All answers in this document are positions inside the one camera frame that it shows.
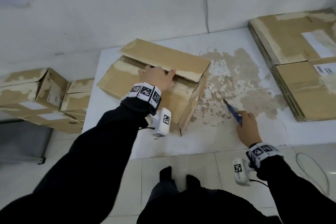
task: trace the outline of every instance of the cable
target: cable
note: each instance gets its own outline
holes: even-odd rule
[[[208,0],[205,0],[205,26],[207,27],[207,32],[209,33],[209,16],[208,16]]]
[[[307,172],[305,171],[304,167],[303,167],[303,164],[301,163],[300,159],[299,159],[299,155],[300,154],[304,154],[306,155],[308,158],[310,158],[312,161],[315,162],[315,164],[319,167],[319,169],[322,171],[322,173],[324,174],[325,176],[325,182],[327,184],[327,191],[324,191],[324,189],[321,187],[320,184],[318,184],[309,174],[307,174]],[[312,179],[312,181],[320,188],[320,190],[322,191],[322,193],[324,194],[324,196],[326,197],[329,197],[329,194],[330,194],[330,182],[329,182],[329,179],[327,177],[327,174],[325,173],[325,171],[322,169],[322,167],[317,163],[317,161],[315,159],[313,159],[312,157],[310,157],[308,154],[306,153],[303,153],[303,152],[299,152],[296,154],[295,156],[295,160],[296,160],[296,163],[298,164],[298,166],[300,167],[300,169],[308,176],[308,178]]]
[[[254,179],[249,179],[249,180],[250,180],[250,182],[259,182],[259,183],[265,185],[268,188],[268,185],[265,184],[265,183],[263,183],[263,182],[261,182],[261,181],[257,181],[257,180],[254,180]]]
[[[155,129],[154,127],[145,127],[145,128]],[[138,130],[145,129],[145,128],[139,128]]]

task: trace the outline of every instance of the barcode label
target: barcode label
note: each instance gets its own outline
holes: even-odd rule
[[[326,76],[329,74],[336,74],[336,62],[314,65],[314,68],[321,76]]]

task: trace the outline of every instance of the wrist band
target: wrist band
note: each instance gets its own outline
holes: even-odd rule
[[[151,114],[155,114],[161,102],[161,90],[151,84],[141,82],[134,84],[125,97],[137,97],[143,101],[149,102],[154,107]]]
[[[252,146],[247,152],[247,157],[249,158],[251,162],[252,168],[260,168],[260,163],[265,158],[280,155],[283,156],[283,154],[274,146],[267,144],[267,143],[257,143],[254,146]]]

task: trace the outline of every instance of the black jacket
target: black jacket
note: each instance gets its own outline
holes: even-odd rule
[[[74,141],[31,194],[0,211],[0,222],[101,223],[113,208],[146,115],[124,105],[106,112],[96,127]],[[298,177],[281,157],[265,159],[257,175],[268,182],[284,223],[326,223],[333,218],[336,204]],[[248,201],[222,190],[217,195],[210,199],[205,189],[199,189],[159,197],[146,206],[138,223],[269,221]]]

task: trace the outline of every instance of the black pants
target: black pants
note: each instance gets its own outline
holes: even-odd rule
[[[211,196],[215,196],[217,190],[216,189],[206,189]],[[180,193],[176,187],[175,180],[170,179],[168,181],[162,181],[159,182],[155,187],[153,188],[147,204],[161,196],[169,195],[169,196],[174,196],[176,194]]]

